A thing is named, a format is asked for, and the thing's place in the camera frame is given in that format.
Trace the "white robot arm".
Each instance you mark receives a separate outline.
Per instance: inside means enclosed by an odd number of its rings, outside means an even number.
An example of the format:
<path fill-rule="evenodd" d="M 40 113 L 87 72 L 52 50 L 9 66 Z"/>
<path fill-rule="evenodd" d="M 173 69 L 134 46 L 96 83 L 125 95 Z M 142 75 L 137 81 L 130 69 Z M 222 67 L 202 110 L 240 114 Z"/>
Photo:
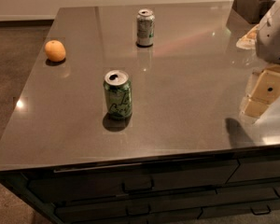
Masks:
<path fill-rule="evenodd" d="M 263 61 L 280 64 L 280 0 L 274 2 L 259 22 L 256 53 Z"/>

